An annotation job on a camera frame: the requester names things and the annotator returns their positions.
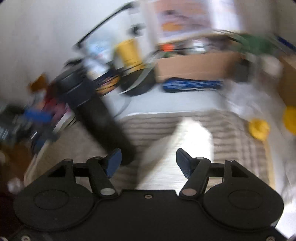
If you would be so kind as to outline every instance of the red-orange object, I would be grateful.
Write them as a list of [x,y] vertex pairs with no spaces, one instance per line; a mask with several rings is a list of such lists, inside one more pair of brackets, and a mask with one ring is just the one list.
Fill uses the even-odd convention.
[[163,45],[161,45],[161,49],[164,52],[173,52],[174,51],[174,45],[173,44],[163,44]]

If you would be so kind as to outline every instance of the brown box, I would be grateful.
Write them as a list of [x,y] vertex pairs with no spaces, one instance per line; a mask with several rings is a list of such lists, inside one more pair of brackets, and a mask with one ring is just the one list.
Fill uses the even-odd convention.
[[230,77],[240,54],[233,51],[162,58],[158,60],[157,82],[170,77],[192,80],[216,80]]
[[287,106],[296,106],[296,55],[280,58],[284,65],[278,93]]

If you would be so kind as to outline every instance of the yellow ball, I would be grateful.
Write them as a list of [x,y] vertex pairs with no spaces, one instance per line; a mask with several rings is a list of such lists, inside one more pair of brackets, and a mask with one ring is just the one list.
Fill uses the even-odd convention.
[[249,132],[254,138],[265,141],[269,135],[270,126],[265,120],[252,119],[249,122]]

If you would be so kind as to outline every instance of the black cylindrical object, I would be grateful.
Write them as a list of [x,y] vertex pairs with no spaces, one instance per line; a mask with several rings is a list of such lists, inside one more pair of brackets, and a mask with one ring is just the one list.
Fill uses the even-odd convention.
[[135,148],[110,115],[81,66],[74,66],[60,74],[52,84],[52,91],[57,99],[68,103],[77,119],[108,154],[119,148],[122,165],[133,161]]

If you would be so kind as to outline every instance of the brown ribbed mat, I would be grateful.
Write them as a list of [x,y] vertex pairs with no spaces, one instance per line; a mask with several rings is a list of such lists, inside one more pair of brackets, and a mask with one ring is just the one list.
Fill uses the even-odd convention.
[[[182,117],[200,121],[213,135],[214,162],[236,160],[267,184],[268,165],[264,145],[250,136],[246,121],[228,111],[176,112],[127,116],[120,120],[138,152],[137,159],[120,167],[111,181],[117,189],[133,189],[137,185],[139,157],[154,141],[171,135]],[[51,144],[38,162],[34,178],[65,158],[84,162],[93,156],[105,156],[105,151],[78,123],[62,132],[59,140]],[[81,178],[79,183],[87,185]]]

